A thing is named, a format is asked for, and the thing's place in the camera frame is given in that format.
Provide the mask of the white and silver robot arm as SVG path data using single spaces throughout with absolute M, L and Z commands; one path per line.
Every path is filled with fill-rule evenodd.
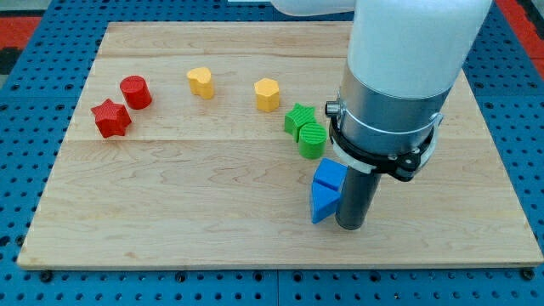
M 337 99 L 326 105 L 337 155 L 362 173 L 411 180 L 434 153 L 440 110 L 490 0 L 271 0 L 292 16 L 352 12 Z

